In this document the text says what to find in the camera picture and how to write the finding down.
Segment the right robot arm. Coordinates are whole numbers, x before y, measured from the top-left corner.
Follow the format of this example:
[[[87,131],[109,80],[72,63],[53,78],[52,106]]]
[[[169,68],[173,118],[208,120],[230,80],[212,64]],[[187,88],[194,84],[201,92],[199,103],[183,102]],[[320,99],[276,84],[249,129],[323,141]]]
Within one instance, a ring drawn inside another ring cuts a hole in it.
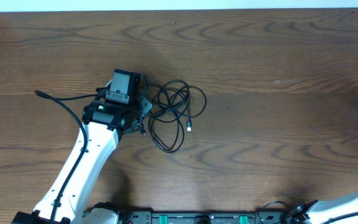
[[[358,223],[358,191],[329,201],[312,201],[292,210],[284,219],[290,224]]]

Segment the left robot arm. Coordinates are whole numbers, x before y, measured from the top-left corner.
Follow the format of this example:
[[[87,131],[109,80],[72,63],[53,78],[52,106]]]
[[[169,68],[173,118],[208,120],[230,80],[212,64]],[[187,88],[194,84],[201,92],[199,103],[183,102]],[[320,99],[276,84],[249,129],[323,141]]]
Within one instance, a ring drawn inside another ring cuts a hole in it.
[[[85,212],[86,203],[103,165],[124,134],[144,132],[143,120],[152,109],[140,92],[145,75],[116,69],[98,88],[95,99],[75,119],[80,132],[57,179],[31,213],[17,212],[13,223],[120,223],[111,208]]]

